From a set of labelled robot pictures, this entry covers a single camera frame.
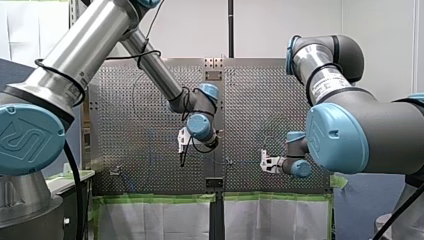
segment perforated metal panel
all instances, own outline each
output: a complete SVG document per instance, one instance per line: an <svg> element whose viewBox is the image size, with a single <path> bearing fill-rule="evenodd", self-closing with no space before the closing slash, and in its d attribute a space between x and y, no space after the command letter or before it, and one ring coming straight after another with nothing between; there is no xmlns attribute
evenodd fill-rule
<svg viewBox="0 0 424 240"><path fill-rule="evenodd" d="M309 106L283 59L225 59L226 191L323 193L329 177L313 164L306 179L262 172L260 149L285 154L288 131L304 130Z"/></svg>
<svg viewBox="0 0 424 240"><path fill-rule="evenodd" d="M202 60L168 62L183 85L193 88L202 81ZM97 195L204 192L204 156L190 151L180 167L181 115L170 113L165 98L133 62L107 63L89 95Z"/></svg>
<svg viewBox="0 0 424 240"><path fill-rule="evenodd" d="M190 88L210 70L204 59L169 59L166 64ZM223 82L217 82L225 92L219 108L224 116L218 116L225 120L223 151L220 147L204 156L191 150L180 168L181 116L170 113L166 100L132 61L107 63L89 93L95 194L204 193L206 177L223 175L226 191L325 192L329 178L315 165L308 179L267 174L259 167L264 144L271 154L284 154L286 133L304 129L304 89L285 75L283 66L282 59L225 59ZM223 162L232 165L222 168Z"/></svg>

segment robot logo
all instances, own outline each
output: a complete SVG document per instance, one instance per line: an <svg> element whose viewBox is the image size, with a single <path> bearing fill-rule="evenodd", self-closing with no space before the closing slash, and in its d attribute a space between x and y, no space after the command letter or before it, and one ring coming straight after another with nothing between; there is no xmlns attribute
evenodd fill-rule
<svg viewBox="0 0 424 240"><path fill-rule="evenodd" d="M13 118L0 129L0 154L32 163L52 134L22 118Z"/></svg>

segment black cable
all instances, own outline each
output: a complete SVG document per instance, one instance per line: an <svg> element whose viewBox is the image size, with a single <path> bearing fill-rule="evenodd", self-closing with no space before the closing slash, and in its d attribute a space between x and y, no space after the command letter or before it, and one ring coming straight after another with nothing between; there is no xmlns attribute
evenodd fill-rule
<svg viewBox="0 0 424 240"><path fill-rule="evenodd" d="M192 141L192 140L193 140L193 137L190 136L190 138L188 140L188 145L185 146L184 153L181 155L181 158L180 158L180 167L184 167L184 165L185 165L185 160L187 158L187 152L188 152L188 146L190 146L190 141Z"/></svg>
<svg viewBox="0 0 424 240"><path fill-rule="evenodd" d="M188 105L190 104L190 89L188 87L183 87L187 91L187 94L184 95L183 99L183 113L181 114L181 121L184 122L187 120L188 116L190 115L190 112L188 111Z"/></svg>
<svg viewBox="0 0 424 240"><path fill-rule="evenodd" d="M201 92L209 100L209 102L212 104L213 108L215 109L215 113L216 113L216 111L218 110L218 107L216 106L215 100L212 99L211 96L209 96L208 94L206 94L202 89L195 88L195 89L193 89L193 92L196 91L196 90L199 91L199 92Z"/></svg>
<svg viewBox="0 0 424 240"><path fill-rule="evenodd" d="M389 229L389 227L396 221L396 219L405 212L406 209L408 209L409 206L412 205L412 203L417 200L421 194L424 192L424 184L422 184L415 192L412 194L408 200L406 200L400 208L398 208L392 216L389 218L389 220L383 225L383 227L375 234L375 236L372 238L372 240L380 240L380 238L384 235L384 233Z"/></svg>
<svg viewBox="0 0 424 240"><path fill-rule="evenodd" d="M125 60L125 59L141 58L141 57L146 56L147 54L151 54L151 53L157 53L159 57L162 55L162 53L159 50L152 50L152 51L148 51L148 52L143 51L143 53L137 54L137 55L134 55L134 56L108 57L108 58L106 58L106 60Z"/></svg>
<svg viewBox="0 0 424 240"><path fill-rule="evenodd" d="M68 158L69 166L72 170L72 175L75 181L75 191L77 194L77 235L76 240L82 240L84 237L84 202L83 202L83 190L82 183L78 171L77 162L75 161L74 155L72 154L71 148L68 145L68 141L65 140L65 146L63 147L66 157Z"/></svg>
<svg viewBox="0 0 424 240"><path fill-rule="evenodd" d="M165 2L165 0L162 0L162 2L159 4L158 10L156 11L155 16L153 17L152 22L150 23L150 27L149 27L149 30L147 31L147 35L146 35L146 38L147 39L149 38L150 31L152 30L153 24L155 23L156 18L158 17L159 11L160 11L160 9L161 9L161 7L162 7L162 5L163 5L164 2Z"/></svg>
<svg viewBox="0 0 424 240"><path fill-rule="evenodd" d="M34 61L35 65L37 65L38 67L41 67L42 69L44 69L45 71L50 71L52 73L55 73L61 77L66 78L66 80L70 81L72 84L74 84L74 86L78 89L78 91L80 92L81 96L79 98L79 100L74 104L74 107L80 105L82 102L84 102L85 99L85 90L84 88L78 83L77 80L75 80L74 78L72 78L71 76L69 76L66 73L63 73L55 68L52 67L48 67L46 65L43 64L43 59L35 59Z"/></svg>
<svg viewBox="0 0 424 240"><path fill-rule="evenodd" d="M215 148L216 148L216 146L215 146L215 147L213 147L213 148L209 148L209 150L202 151L202 150L200 150L200 149L198 149L198 148L196 147L196 144L194 144L194 139L193 139L193 137L191 137L191 143L193 143L193 148L194 148L194 149L196 149L196 151L198 151L199 153L203 153L203 154L210 153L210 152L212 152L213 150L215 150Z"/></svg>

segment pipe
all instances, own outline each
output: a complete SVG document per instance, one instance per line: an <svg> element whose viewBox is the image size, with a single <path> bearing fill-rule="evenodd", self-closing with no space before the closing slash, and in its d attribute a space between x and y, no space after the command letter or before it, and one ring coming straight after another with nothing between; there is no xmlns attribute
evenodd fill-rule
<svg viewBox="0 0 424 240"><path fill-rule="evenodd" d="M228 38L229 58L234 58L234 0L228 0Z"/></svg>

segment industrial robot arm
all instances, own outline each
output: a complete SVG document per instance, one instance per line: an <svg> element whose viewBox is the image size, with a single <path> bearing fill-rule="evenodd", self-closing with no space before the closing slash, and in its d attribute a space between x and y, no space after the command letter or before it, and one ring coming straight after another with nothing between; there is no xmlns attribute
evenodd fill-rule
<svg viewBox="0 0 424 240"><path fill-rule="evenodd" d="M308 150L341 173L419 174L424 165L423 95L382 103L355 87L364 69L358 44L345 36L292 39L287 71L306 86Z"/></svg>
<svg viewBox="0 0 424 240"><path fill-rule="evenodd" d="M65 132L74 120L72 108L83 101L87 85L118 42L130 54L144 54L137 59L138 65L169 101L171 110L193 113L187 120L192 138L210 148L218 144L212 126L218 88L200 84L193 91L185 90L160 57L149 52L153 47L138 30L143 16L159 2L95 0L46 59L36 62L39 67L26 81L7 85L0 93L2 237L63 238L63 212L49 219L54 229L48 232L22 231L20 223L27 227L28 221L53 216L49 215L52 209L59 209L61 199L51 198L40 170L61 153Z"/></svg>

